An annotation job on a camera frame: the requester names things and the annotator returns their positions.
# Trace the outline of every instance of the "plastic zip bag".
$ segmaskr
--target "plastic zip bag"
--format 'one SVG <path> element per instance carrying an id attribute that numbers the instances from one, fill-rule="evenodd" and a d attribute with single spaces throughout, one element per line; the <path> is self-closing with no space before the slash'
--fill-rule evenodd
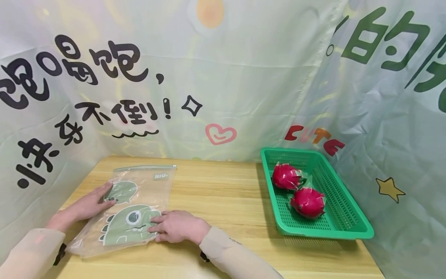
<path id="1" fill-rule="evenodd" d="M 147 229 L 169 207 L 177 166 L 136 166 L 113 171 L 113 188 L 104 200 L 116 204 L 91 218 L 68 245 L 67 251 L 82 258 L 131 246 L 145 245 L 158 233 Z"/>

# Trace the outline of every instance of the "green plastic basket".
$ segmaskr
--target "green plastic basket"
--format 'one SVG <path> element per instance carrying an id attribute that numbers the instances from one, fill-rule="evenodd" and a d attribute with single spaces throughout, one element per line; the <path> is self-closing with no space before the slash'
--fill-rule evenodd
<path id="1" fill-rule="evenodd" d="M 279 232 L 283 235 L 335 239 L 370 239 L 375 234 L 349 191 L 327 159 L 317 151 L 263 148 L 263 169 Z M 277 162 L 288 163 L 313 177 L 313 187 L 326 197 L 325 214 L 316 220 L 301 217 L 289 204 L 292 191 L 273 186 Z"/>

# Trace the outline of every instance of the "beige arm sleeve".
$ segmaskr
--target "beige arm sleeve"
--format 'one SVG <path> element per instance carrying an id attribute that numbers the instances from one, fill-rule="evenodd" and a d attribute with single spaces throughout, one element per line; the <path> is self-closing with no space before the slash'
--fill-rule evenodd
<path id="1" fill-rule="evenodd" d="M 219 228 L 211 228 L 200 248 L 216 267 L 232 279 L 283 279 L 267 262 Z"/>
<path id="2" fill-rule="evenodd" d="M 65 234 L 33 229 L 11 250 L 0 266 L 0 279 L 38 279 L 53 265 Z"/>

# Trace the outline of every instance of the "table surface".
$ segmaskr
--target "table surface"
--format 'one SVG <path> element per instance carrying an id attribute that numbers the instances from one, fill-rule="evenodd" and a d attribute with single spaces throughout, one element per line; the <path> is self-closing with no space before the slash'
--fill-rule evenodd
<path id="1" fill-rule="evenodd" d="M 62 208 L 102 185 L 118 167 L 177 165 L 169 208 L 220 227 L 284 278 L 384 278 L 362 241 L 284 237 L 276 229 L 261 164 L 108 157 L 96 165 Z M 71 241 L 86 222 L 67 233 Z M 150 242 L 81 260 L 66 255 L 44 279 L 228 279 L 190 242 Z"/>

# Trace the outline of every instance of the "red dragon fruit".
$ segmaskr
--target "red dragon fruit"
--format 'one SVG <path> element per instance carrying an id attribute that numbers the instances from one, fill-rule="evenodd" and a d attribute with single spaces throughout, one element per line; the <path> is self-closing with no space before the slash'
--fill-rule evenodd
<path id="1" fill-rule="evenodd" d="M 324 214 L 324 194 L 319 193 L 313 188 L 302 187 L 294 192 L 291 198 L 291 206 L 305 218 L 316 219 Z"/>
<path id="2" fill-rule="evenodd" d="M 273 183 L 282 189 L 297 190 L 300 184 L 302 172 L 289 164 L 280 164 L 274 167 Z"/>

